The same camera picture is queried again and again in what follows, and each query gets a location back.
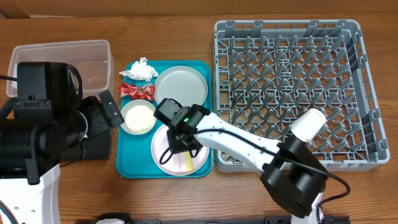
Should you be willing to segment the yellow plastic spoon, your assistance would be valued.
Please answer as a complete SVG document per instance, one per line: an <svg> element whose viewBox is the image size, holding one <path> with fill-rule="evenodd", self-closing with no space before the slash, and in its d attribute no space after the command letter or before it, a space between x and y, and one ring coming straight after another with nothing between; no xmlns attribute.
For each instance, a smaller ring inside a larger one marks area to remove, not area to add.
<svg viewBox="0 0 398 224"><path fill-rule="evenodd" d="M184 152L185 166L188 172L193 170L193 161L189 151Z"/></svg>

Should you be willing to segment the pink plate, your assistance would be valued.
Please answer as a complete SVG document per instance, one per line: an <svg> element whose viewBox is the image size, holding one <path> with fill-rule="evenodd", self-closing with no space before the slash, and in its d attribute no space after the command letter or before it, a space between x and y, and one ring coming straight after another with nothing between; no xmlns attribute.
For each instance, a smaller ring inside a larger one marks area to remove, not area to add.
<svg viewBox="0 0 398 224"><path fill-rule="evenodd" d="M212 151L208 147L202 147L196 157L192 157L193 170L188 172L185 166L184 152L174 154L164 165L160 163L160 157L169 147L167 141L166 125L161 125L155 132L151 142L151 155L157 167L164 173L175 177L204 177L213 167Z"/></svg>

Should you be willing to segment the grey plate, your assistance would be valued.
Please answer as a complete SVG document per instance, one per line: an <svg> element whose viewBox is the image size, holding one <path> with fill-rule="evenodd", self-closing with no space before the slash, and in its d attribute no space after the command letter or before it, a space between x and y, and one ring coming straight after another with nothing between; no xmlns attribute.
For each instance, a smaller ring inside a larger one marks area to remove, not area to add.
<svg viewBox="0 0 398 224"><path fill-rule="evenodd" d="M174 66L163 71L155 81L155 102L171 98L182 106L203 105L208 95L204 76L188 66Z"/></svg>

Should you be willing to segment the white paper cup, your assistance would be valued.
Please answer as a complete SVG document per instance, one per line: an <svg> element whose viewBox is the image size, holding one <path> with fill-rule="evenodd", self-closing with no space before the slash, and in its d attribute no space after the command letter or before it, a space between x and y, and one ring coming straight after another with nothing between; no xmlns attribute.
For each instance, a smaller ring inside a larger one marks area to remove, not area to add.
<svg viewBox="0 0 398 224"><path fill-rule="evenodd" d="M309 109L297 118L291 127L292 134L303 142L310 142L326 123L325 115L315 109Z"/></svg>

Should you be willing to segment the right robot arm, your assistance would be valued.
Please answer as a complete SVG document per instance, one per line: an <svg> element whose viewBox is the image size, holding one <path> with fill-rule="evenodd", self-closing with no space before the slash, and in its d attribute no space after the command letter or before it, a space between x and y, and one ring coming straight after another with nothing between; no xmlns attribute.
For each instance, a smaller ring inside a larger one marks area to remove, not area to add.
<svg viewBox="0 0 398 224"><path fill-rule="evenodd" d="M269 195L292 216L292 223L323 223L322 197L329 173L306 147L326 123L310 109L291 125L285 141L267 139L237 128L200 105L182 107L166 99L155 117L169 127L169 149L205 146L222 151L260 173Z"/></svg>

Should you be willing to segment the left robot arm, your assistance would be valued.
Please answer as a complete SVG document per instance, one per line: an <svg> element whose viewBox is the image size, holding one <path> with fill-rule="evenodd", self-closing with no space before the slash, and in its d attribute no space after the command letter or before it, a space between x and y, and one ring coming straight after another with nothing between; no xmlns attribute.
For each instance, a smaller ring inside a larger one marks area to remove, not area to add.
<svg viewBox="0 0 398 224"><path fill-rule="evenodd" d="M11 223L59 223L62 154L108 151L124 119L108 90L83 96L73 65L21 62L14 81L1 107L1 211Z"/></svg>

